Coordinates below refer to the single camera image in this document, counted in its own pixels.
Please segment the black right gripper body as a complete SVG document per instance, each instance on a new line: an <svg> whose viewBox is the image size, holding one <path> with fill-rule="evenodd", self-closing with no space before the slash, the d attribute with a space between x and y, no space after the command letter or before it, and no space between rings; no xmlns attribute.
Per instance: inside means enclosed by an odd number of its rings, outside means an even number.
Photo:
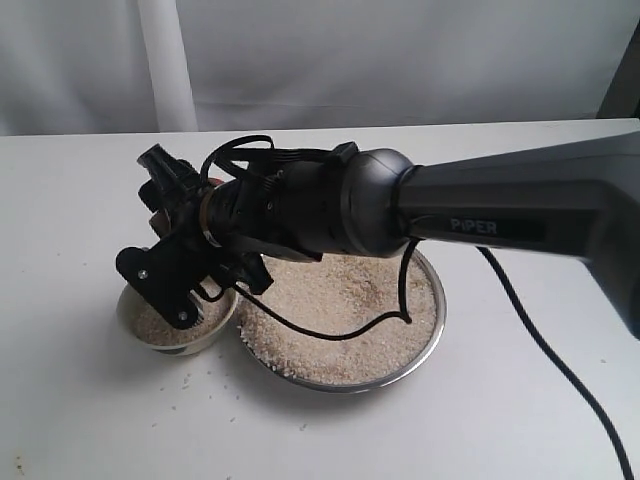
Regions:
<svg viewBox="0 0 640 480"><path fill-rule="evenodd" d="M338 164L251 164L218 186L190 164L171 176L169 237L205 258L250 252L319 260L345 252Z"/></svg>

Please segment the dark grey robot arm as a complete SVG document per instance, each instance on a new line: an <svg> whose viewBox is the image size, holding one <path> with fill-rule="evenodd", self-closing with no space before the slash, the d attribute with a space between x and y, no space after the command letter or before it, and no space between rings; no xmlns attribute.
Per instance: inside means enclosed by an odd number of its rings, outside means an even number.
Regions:
<svg viewBox="0 0 640 480"><path fill-rule="evenodd" d="M116 267L177 329L200 320L205 279L266 291L265 257L392 257L433 239L578 258L639 331L637 133L431 166L352 142L279 149L266 135L221 145L201 168L160 146L139 162L159 241L122 250ZM228 180L212 183L210 167Z"/></svg>

